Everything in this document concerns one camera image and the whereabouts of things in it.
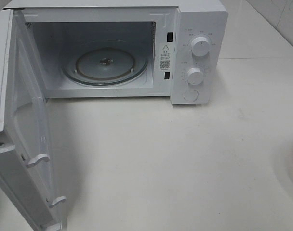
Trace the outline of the white microwave door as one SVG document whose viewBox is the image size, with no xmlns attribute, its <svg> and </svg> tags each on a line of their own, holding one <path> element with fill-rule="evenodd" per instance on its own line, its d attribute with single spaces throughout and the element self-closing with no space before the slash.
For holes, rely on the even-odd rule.
<svg viewBox="0 0 293 231">
<path fill-rule="evenodd" d="M 33 24 L 0 10 L 0 187 L 35 231 L 62 229 Z"/>
</svg>

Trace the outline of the white microwave oven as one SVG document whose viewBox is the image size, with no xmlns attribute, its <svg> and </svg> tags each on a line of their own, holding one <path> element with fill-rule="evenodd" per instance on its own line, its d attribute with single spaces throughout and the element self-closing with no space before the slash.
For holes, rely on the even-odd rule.
<svg viewBox="0 0 293 231">
<path fill-rule="evenodd" d="M 169 97 L 173 105 L 205 104 L 221 50 L 228 11 L 218 0 L 13 0 L 1 10 L 21 10 L 33 24 L 33 38 L 42 67 L 41 86 L 48 98 Z M 198 35 L 211 41 L 203 57 L 192 54 Z M 68 78 L 62 57 L 73 46 L 93 41 L 122 40 L 151 52 L 136 78 L 117 85 L 89 86 Z M 187 72 L 205 72 L 199 85 Z M 196 90 L 189 102 L 184 93 Z"/>
</svg>

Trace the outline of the glass microwave turntable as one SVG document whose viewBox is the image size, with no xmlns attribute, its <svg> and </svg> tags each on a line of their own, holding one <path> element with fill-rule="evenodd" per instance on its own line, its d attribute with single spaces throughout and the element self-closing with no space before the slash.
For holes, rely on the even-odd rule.
<svg viewBox="0 0 293 231">
<path fill-rule="evenodd" d="M 151 52 L 143 45 L 102 40 L 73 46 L 63 53 L 61 68 L 73 81 L 89 86 L 110 86 L 143 73 Z"/>
</svg>

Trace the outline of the round white door button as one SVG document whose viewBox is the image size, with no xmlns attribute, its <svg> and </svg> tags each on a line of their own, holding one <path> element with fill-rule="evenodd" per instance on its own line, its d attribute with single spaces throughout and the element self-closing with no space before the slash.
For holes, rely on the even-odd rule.
<svg viewBox="0 0 293 231">
<path fill-rule="evenodd" d="M 198 99 L 199 93 L 196 90 L 188 90 L 184 93 L 184 99 L 189 102 L 194 102 Z"/>
</svg>

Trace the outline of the white dial knob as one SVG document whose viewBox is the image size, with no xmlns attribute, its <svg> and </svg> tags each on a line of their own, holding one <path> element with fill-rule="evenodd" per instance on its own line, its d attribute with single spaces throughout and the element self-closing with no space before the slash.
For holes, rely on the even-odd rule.
<svg viewBox="0 0 293 231">
<path fill-rule="evenodd" d="M 200 67 L 193 67 L 187 72 L 187 82 L 190 85 L 199 85 L 203 82 L 205 72 Z"/>
<path fill-rule="evenodd" d="M 210 51 L 211 41 L 206 35 L 198 35 L 190 42 L 192 54 L 196 57 L 203 57 Z"/>
</svg>

